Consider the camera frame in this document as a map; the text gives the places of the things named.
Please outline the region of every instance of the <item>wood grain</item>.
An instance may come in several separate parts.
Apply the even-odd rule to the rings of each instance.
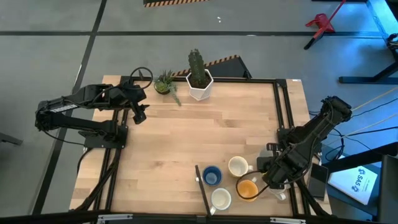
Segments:
[[[113,85],[119,81],[120,76],[103,79],[103,83]],[[302,84],[293,80],[287,80],[287,84],[295,125],[305,124],[309,115]],[[233,198],[228,210],[216,214],[291,216],[287,192],[284,201],[265,191],[254,202],[244,202],[235,192],[236,179],[228,173],[228,161],[233,156],[243,156],[255,166],[265,144],[276,142],[279,125],[272,85],[214,83],[211,97],[200,102],[189,96],[185,82],[177,82],[177,86],[182,106],[177,106],[170,95],[159,95],[150,87],[146,89],[147,99],[142,102],[150,105],[146,110],[147,120],[135,125],[129,113],[128,139],[121,154],[112,211],[205,214],[200,188],[195,182],[195,165],[201,170],[216,165],[223,171],[223,181],[218,187],[226,188]],[[112,113],[96,110],[93,119],[111,119]],[[93,190],[103,155],[103,149],[94,149],[82,161],[70,208],[79,206]],[[256,184],[259,189],[264,185],[261,181]],[[205,186],[210,206],[214,189]],[[299,194],[297,198],[302,212]],[[321,206],[330,212],[327,196]]]

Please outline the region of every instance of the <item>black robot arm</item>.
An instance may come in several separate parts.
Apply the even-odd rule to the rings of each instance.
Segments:
[[[301,179],[310,168],[315,147],[336,125],[350,119],[351,106],[337,96],[322,102],[318,116],[281,135],[279,145],[282,153],[264,163],[262,171],[267,174],[263,175],[263,180],[271,187],[283,184],[286,179],[291,182]]]
[[[36,111],[35,126],[39,131],[57,128],[80,130],[79,134],[86,138],[86,147],[119,146],[125,143],[127,131],[126,127],[118,126],[117,121],[96,122],[65,116],[62,112],[76,108],[99,109],[100,111],[132,109],[134,122],[140,124],[146,119],[144,111],[149,106],[138,104],[144,99],[146,99],[144,90],[139,85],[129,82],[117,86],[87,85],[75,94],[41,101]]]

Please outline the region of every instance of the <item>white pot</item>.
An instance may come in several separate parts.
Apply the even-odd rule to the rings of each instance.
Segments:
[[[204,89],[193,88],[193,87],[191,86],[191,83],[189,83],[189,77],[191,76],[192,73],[189,73],[189,74],[187,75],[187,77],[186,77],[187,82],[188,82],[188,85],[189,85],[189,88],[190,88],[190,90],[189,90],[189,95],[191,95],[191,96],[192,96],[195,100],[197,100],[197,101],[205,100],[205,99],[207,99],[207,98],[210,97],[211,88],[212,88],[212,86],[213,86],[214,79],[213,79],[213,77],[211,76],[209,70],[205,69],[205,72],[206,72],[206,73],[208,74],[208,76],[210,77],[211,82],[210,82],[209,85],[207,85],[207,87],[204,88]]]

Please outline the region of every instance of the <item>coffee cup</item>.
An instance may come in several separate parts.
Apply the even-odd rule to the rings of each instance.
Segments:
[[[284,193],[286,190],[286,185],[284,185],[283,189],[271,189],[267,188],[267,190],[275,195],[279,200],[285,200],[286,199],[286,194]]]
[[[211,194],[211,215],[217,210],[226,210],[231,205],[231,194],[224,188],[218,188]]]
[[[248,162],[241,156],[234,156],[228,162],[229,172],[234,177],[241,177],[248,171],[253,170],[253,166],[249,166]]]
[[[239,193],[246,198],[253,197],[256,194],[259,193],[259,189],[257,188],[256,185],[257,178],[253,177],[251,180],[242,180],[238,184],[238,191]],[[252,198],[252,199],[244,199],[240,198],[246,202],[253,202],[257,197]]]
[[[223,173],[217,166],[208,166],[203,170],[203,181],[209,186],[217,186],[223,180]]]

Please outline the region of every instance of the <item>orange mug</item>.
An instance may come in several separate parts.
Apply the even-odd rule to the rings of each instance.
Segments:
[[[240,181],[240,183],[238,184],[238,191],[239,193],[243,196],[243,197],[253,197],[256,194],[259,193],[259,189],[257,188],[257,185],[255,184],[256,182],[256,178],[253,178],[252,180],[242,180]],[[241,197],[239,197],[240,199],[246,201],[246,202],[253,202],[255,201],[255,199],[257,199],[257,197],[253,198],[253,199],[243,199]]]

